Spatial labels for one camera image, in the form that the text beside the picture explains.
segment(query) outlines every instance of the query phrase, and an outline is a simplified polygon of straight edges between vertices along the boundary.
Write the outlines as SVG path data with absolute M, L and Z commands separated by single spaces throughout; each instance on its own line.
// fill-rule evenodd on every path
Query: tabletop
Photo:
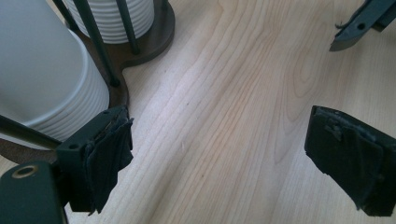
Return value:
M 305 155 L 312 105 L 396 137 L 396 23 L 329 52 L 362 0 L 171 0 L 175 39 L 123 71 L 134 160 L 77 223 L 396 223 Z M 0 173 L 15 164 L 0 158 Z

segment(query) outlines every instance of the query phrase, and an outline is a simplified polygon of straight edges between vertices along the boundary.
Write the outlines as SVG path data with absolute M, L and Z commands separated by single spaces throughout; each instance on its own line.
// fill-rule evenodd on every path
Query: stack of cups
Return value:
M 73 0 L 65 0 L 78 28 L 88 35 Z M 100 34 L 107 44 L 128 42 L 116 0 L 88 0 Z M 136 38 L 145 34 L 154 22 L 153 0 L 126 0 Z
M 0 21 L 1 115 L 64 141 L 108 108 L 90 54 L 45 1 L 1 1 Z

